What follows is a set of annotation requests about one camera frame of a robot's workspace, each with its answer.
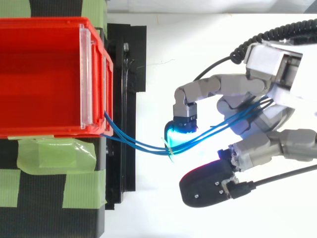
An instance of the black coiled cable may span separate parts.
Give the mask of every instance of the black coiled cable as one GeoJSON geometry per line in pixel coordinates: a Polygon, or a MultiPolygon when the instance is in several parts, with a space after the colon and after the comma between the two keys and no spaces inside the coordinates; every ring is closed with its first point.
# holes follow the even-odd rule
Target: black coiled cable
{"type": "Polygon", "coordinates": [[[261,43],[262,40],[280,41],[294,36],[302,36],[311,33],[317,33],[317,19],[299,21],[285,26],[276,27],[275,29],[260,33],[244,42],[230,54],[230,59],[235,64],[240,64],[244,60],[247,49],[252,43],[261,43]]]}

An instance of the blue wire bundle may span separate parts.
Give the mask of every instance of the blue wire bundle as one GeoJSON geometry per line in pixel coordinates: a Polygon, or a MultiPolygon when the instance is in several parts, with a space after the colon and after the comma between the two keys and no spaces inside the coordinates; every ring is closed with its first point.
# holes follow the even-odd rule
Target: blue wire bundle
{"type": "Polygon", "coordinates": [[[114,122],[111,120],[111,118],[109,117],[109,115],[107,113],[105,113],[105,118],[108,121],[108,123],[110,124],[110,126],[113,128],[113,131],[119,136],[119,138],[104,135],[104,134],[102,134],[102,136],[109,138],[109,139],[112,139],[112,140],[119,141],[121,143],[126,143],[129,146],[133,147],[134,149],[137,149],[137,150],[140,150],[143,152],[147,152],[147,153],[151,153],[151,154],[155,154],[155,155],[170,156],[171,155],[170,150],[172,150],[174,155],[178,155],[178,154],[181,154],[181,153],[193,148],[194,146],[198,145],[199,143],[206,140],[207,138],[210,138],[211,136],[216,135],[216,134],[226,130],[227,128],[239,123],[240,121],[246,120],[250,117],[257,115],[259,112],[263,111],[265,108],[269,107],[273,103],[272,99],[268,99],[268,100],[266,100],[266,99],[268,99],[268,97],[261,98],[260,100],[258,100],[256,103],[254,103],[248,109],[231,116],[230,118],[226,119],[224,122],[222,122],[216,126],[211,127],[209,130],[205,131],[204,133],[197,136],[196,138],[189,140],[183,144],[180,144],[180,145],[177,145],[174,147],[170,147],[170,148],[156,147],[156,146],[148,145],[148,144],[145,144],[145,143],[142,143],[140,141],[133,139],[132,137],[125,134],[122,130],[120,130],[120,128],[118,128],[114,124],[114,122]],[[264,104],[266,104],[264,107],[262,107],[260,109],[256,109],[257,107],[264,105],[264,104]]]}

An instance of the white background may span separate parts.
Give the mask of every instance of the white background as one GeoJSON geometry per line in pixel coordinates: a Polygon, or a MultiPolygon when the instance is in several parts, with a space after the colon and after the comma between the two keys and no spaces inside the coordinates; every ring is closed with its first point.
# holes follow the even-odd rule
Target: white background
{"type": "MultiPolygon", "coordinates": [[[[228,56],[250,37],[277,26],[315,19],[317,15],[157,15],[109,14],[113,23],[147,25],[147,91],[137,95],[136,137],[162,146],[163,129],[172,119],[173,94],[213,62],[228,56]]],[[[244,65],[226,62],[209,75],[243,73],[244,65]]],[[[198,103],[198,125],[222,121],[218,97],[198,103]]],[[[317,130],[315,118],[295,112],[284,128],[317,130]]],[[[207,208],[183,204],[179,180],[188,171],[217,159],[216,152],[240,138],[227,130],[199,148],[175,157],[136,152],[137,191],[106,211],[104,238],[315,238],[317,172],[258,187],[251,194],[207,208]]],[[[276,157],[237,174],[257,181],[315,164],[276,157]]]]}
{"type": "Polygon", "coordinates": [[[109,12],[222,13],[293,12],[302,13],[314,0],[110,0],[109,12]]]}

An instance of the black cable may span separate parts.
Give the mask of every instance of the black cable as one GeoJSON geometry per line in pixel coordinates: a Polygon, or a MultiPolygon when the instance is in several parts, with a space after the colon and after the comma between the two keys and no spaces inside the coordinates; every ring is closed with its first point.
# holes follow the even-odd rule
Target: black cable
{"type": "Polygon", "coordinates": [[[266,184],[266,183],[269,183],[269,182],[274,182],[274,181],[277,181],[277,180],[280,180],[280,179],[285,179],[285,178],[288,178],[288,177],[291,177],[291,176],[294,176],[294,175],[300,175],[300,174],[303,174],[303,173],[306,173],[306,172],[310,172],[310,171],[314,171],[314,170],[317,170],[317,165],[312,165],[312,166],[309,166],[309,167],[306,167],[306,168],[302,168],[302,169],[299,169],[299,170],[293,170],[293,171],[290,171],[290,172],[287,172],[287,173],[284,173],[284,174],[280,174],[280,175],[276,175],[276,176],[273,176],[273,177],[265,178],[263,180],[259,180],[259,181],[253,182],[253,186],[257,187],[257,186],[260,186],[260,185],[263,185],[263,184],[266,184]]]}
{"type": "Polygon", "coordinates": [[[287,24],[285,26],[276,27],[275,29],[271,29],[264,33],[259,33],[258,35],[241,44],[230,54],[230,59],[235,64],[240,64],[244,60],[248,47],[252,43],[261,43],[262,40],[280,41],[284,39],[290,39],[294,36],[303,36],[311,33],[317,33],[317,19],[299,21],[296,23],[287,24]]]}
{"type": "Polygon", "coordinates": [[[194,81],[197,81],[199,79],[201,79],[206,73],[208,73],[210,70],[212,70],[213,68],[215,68],[216,66],[218,66],[219,64],[223,63],[223,62],[226,62],[227,60],[230,60],[231,57],[228,56],[226,58],[223,58],[219,61],[217,61],[216,63],[213,63],[212,65],[210,65],[208,68],[206,68],[201,74],[199,74],[195,79],[194,81]]]}

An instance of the green masking tape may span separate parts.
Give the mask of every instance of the green masking tape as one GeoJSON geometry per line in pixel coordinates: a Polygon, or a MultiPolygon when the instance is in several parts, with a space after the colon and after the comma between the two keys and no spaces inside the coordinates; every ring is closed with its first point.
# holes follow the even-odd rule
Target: green masking tape
{"type": "Polygon", "coordinates": [[[0,207],[17,207],[21,170],[0,170],[0,207]]]}
{"type": "Polygon", "coordinates": [[[106,171],[66,175],[63,208],[99,209],[106,204],[106,171]]]}
{"type": "Polygon", "coordinates": [[[17,166],[30,175],[90,173],[96,161],[92,143],[73,138],[19,140],[17,166]]]}
{"type": "Polygon", "coordinates": [[[31,17],[29,0],[0,0],[0,17],[31,17]]]}
{"type": "Polygon", "coordinates": [[[104,27],[105,0],[83,0],[81,16],[89,18],[94,27],[104,27]]]}

